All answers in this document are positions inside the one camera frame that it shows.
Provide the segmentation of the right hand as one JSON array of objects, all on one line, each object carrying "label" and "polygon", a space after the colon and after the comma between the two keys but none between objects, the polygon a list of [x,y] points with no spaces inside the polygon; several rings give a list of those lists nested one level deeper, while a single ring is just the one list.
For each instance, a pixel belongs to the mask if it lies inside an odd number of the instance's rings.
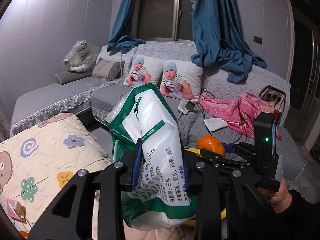
[{"label": "right hand", "polygon": [[258,187],[258,191],[270,197],[270,205],[276,213],[285,211],[292,202],[292,196],[287,190],[287,184],[284,178],[281,180],[278,192],[273,192],[262,187]]}]

